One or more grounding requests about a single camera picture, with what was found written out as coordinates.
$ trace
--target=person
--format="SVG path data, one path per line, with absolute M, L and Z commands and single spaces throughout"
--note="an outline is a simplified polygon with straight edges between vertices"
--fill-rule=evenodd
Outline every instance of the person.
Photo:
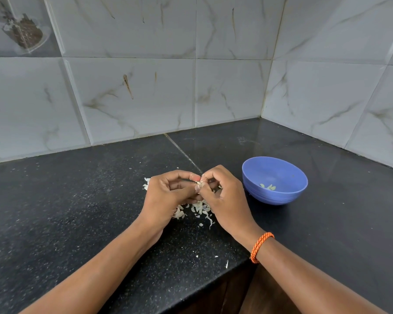
M 222 189 L 213 193 L 212 189 L 218 185 Z M 159 240 L 176 207 L 203 198 L 218 223 L 252 251 L 265 230 L 252 217 L 242 183 L 227 169 L 220 165 L 202 176 L 181 170 L 153 176 L 137 219 L 95 257 L 21 314 L 97 313 L 136 261 Z M 256 259 L 303 314 L 385 313 L 273 237 L 262 243 Z

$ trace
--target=plastic bowl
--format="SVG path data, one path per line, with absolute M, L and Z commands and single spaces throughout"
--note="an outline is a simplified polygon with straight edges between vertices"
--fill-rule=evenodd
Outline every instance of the plastic bowl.
M 257 200 L 270 205 L 284 205 L 295 200 L 308 184 L 301 169 L 274 157 L 253 157 L 242 165 L 243 184 Z

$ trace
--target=forearm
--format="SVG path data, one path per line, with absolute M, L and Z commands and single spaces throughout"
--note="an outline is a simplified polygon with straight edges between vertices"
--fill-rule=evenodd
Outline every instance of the forearm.
M 263 233 L 260 228 L 253 230 L 245 247 L 251 250 Z M 303 314 L 385 313 L 273 238 L 262 244 L 257 259 Z
M 156 234 L 137 219 L 79 270 L 21 314 L 95 314 L 115 291 Z

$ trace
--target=tile wall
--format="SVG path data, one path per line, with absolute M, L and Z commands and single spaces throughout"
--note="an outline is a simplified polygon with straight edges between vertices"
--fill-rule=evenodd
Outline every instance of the tile wall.
M 0 0 L 0 161 L 260 116 L 285 0 Z
M 262 117 L 393 167 L 393 0 L 286 0 Z

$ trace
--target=hand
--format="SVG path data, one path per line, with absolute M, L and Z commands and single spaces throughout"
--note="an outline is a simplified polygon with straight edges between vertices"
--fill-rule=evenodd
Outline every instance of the hand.
M 153 176 L 149 183 L 139 218 L 156 233 L 169 223 L 179 204 L 195 202 L 195 183 L 200 176 L 186 171 L 172 171 Z
M 213 193 L 208 181 L 216 179 L 222 190 Z M 264 231 L 252 217 L 243 185 L 224 166 L 218 165 L 201 177 L 196 191 L 209 203 L 220 225 L 249 251 Z

